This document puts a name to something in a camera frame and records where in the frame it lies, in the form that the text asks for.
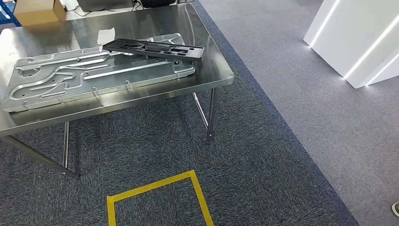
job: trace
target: yellow tape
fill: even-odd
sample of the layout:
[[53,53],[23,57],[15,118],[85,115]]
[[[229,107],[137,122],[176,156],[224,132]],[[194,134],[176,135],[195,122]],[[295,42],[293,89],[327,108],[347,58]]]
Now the yellow tape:
[[194,170],[190,170],[181,174],[177,174],[175,176],[162,179],[160,181],[153,182],[148,185],[144,185],[126,192],[122,192],[120,194],[116,194],[114,196],[107,196],[107,212],[108,212],[108,225],[109,226],[116,226],[116,218],[115,218],[115,202],[124,200],[126,198],[148,192],[150,190],[153,190],[155,188],[159,188],[168,184],[172,184],[174,182],[177,182],[179,180],[183,180],[186,178],[190,178],[192,185],[195,190],[195,194],[197,195],[197,199],[199,202],[199,206],[201,207],[202,214],[204,215],[205,223],[207,226],[213,226],[213,221],[211,218],[211,215],[208,210],[207,203],[205,202],[204,195],[202,194],[202,190],[200,187],[200,183],[197,179],[197,176],[195,175]]
[[144,185],[144,186],[141,186],[141,187],[138,187],[138,188],[126,191],[126,192],[122,192],[120,194],[116,194],[116,195],[113,196],[113,199],[114,199],[114,202],[117,202],[117,201],[129,198],[129,197],[132,197],[132,196],[144,193],[144,192],[148,192],[148,191],[150,191],[152,189],[155,189],[155,188],[159,188],[159,187],[162,187],[162,186],[165,186],[165,185],[168,185],[168,184],[172,184],[172,183],[174,183],[176,181],[183,180],[183,179],[186,179],[186,178],[189,178],[189,177],[190,177],[190,172],[189,171],[181,173],[181,174],[177,174],[177,175],[175,175],[173,177],[162,179],[162,180],[159,180],[157,182],[151,183],[149,185]]
[[209,213],[207,203],[205,202],[204,194],[202,193],[197,175],[195,175],[195,172],[193,170],[190,170],[189,173],[192,185],[194,186],[195,194],[197,195],[199,206],[201,207],[202,215],[204,215],[205,223],[207,224],[207,226],[213,226],[211,214]]
[[112,196],[107,196],[108,225],[116,226],[115,206]]

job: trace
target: white pillar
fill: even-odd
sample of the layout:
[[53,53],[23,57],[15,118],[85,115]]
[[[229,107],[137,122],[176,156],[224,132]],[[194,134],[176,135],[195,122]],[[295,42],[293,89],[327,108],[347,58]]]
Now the white pillar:
[[324,0],[304,41],[354,88],[399,75],[399,0]]

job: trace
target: metal plate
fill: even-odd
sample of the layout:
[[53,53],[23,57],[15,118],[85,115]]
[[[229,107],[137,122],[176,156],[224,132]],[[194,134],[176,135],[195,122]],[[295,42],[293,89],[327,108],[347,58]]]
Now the metal plate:
[[[148,38],[184,44],[180,34]],[[192,61],[86,48],[19,59],[1,108],[8,112],[134,89],[193,74]]]
[[193,60],[199,62],[201,62],[202,54],[204,53],[204,48],[198,46],[170,45],[161,42],[133,39],[116,39],[104,44],[103,49],[145,56]]

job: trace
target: gray carpet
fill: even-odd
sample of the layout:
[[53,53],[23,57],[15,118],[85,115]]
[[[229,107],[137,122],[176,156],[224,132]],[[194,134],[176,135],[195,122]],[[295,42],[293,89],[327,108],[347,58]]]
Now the gray carpet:
[[399,77],[353,89],[303,42],[323,0],[199,0],[361,225],[398,225]]
[[[190,95],[71,122],[70,180],[0,143],[0,225],[106,225],[106,195],[194,169],[216,225],[356,225],[200,4],[236,74],[215,140]],[[209,93],[199,94],[208,106]],[[61,160],[63,125],[16,135]],[[118,225],[204,225],[187,180],[116,204]]]

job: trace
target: black plastic part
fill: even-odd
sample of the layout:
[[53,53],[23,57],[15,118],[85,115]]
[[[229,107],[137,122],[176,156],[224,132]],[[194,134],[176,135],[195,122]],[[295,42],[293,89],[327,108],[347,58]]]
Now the black plastic part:
[[77,0],[83,12],[95,12],[117,8],[130,8],[135,4],[132,0]]
[[155,8],[161,6],[168,6],[174,3],[176,0],[141,0],[141,4],[145,8]]
[[103,45],[104,50],[137,55],[202,61],[204,47],[168,44],[131,39],[116,39]]

